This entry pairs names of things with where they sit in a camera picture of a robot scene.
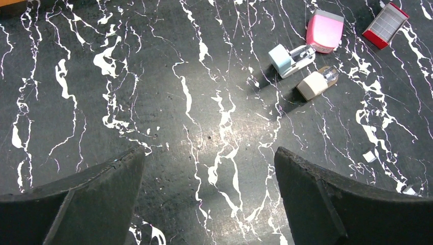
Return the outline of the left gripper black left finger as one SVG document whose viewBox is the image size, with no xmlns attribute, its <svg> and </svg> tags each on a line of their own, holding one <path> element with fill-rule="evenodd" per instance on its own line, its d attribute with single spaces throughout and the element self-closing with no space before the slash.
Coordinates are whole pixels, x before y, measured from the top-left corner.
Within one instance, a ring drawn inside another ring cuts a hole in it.
<svg viewBox="0 0 433 245">
<path fill-rule="evenodd" d="M 21 194 L 1 196 L 1 244 L 123 244 L 141 185 L 145 149 Z"/>
</svg>

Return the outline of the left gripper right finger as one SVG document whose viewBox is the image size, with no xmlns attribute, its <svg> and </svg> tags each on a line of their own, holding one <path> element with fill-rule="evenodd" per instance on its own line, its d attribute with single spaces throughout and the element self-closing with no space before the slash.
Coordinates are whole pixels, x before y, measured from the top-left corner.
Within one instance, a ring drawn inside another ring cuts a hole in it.
<svg viewBox="0 0 433 245">
<path fill-rule="evenodd" d="M 432 244 L 432 198 L 352 180 L 284 147 L 274 166 L 295 244 Z"/>
</svg>

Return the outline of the small white staple piece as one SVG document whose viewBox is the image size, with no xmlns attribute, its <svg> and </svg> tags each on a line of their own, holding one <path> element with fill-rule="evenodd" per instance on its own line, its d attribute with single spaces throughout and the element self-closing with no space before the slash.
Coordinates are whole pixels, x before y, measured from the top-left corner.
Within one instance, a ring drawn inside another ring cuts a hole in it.
<svg viewBox="0 0 433 245">
<path fill-rule="evenodd" d="M 365 153 L 363 153 L 363 158 L 367 163 L 372 163 L 377 159 L 377 155 L 375 153 L 375 150 L 369 150 Z"/>
</svg>

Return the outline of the beige small eraser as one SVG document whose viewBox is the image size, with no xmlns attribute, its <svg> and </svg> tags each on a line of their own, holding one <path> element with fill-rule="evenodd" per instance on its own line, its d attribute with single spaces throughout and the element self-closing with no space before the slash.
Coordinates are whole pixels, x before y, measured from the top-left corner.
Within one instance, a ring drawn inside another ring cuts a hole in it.
<svg viewBox="0 0 433 245">
<path fill-rule="evenodd" d="M 334 66 L 324 66 L 305 77 L 297 86 L 306 101 L 311 101 L 333 86 L 339 78 L 339 72 Z"/>
</svg>

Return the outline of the light blue stapler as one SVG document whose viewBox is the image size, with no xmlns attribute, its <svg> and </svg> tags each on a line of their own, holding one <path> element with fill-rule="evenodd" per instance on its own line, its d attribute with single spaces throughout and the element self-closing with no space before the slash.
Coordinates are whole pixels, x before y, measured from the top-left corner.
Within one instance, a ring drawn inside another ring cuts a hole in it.
<svg viewBox="0 0 433 245">
<path fill-rule="evenodd" d="M 316 51 L 311 45 L 301 45 L 288 51 L 278 44 L 268 52 L 268 56 L 280 77 L 285 79 L 310 65 L 316 57 Z"/>
</svg>

